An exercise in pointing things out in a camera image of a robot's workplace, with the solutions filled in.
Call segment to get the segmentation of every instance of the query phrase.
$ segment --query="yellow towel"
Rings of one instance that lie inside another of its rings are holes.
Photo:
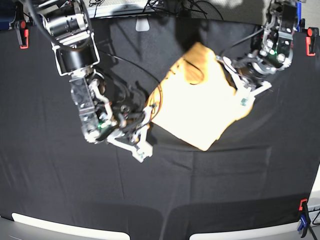
[[[171,67],[160,86],[162,105],[152,122],[202,151],[252,109],[235,98],[236,90],[226,80],[215,53],[199,42]],[[147,104],[155,102],[160,102],[158,88]]]

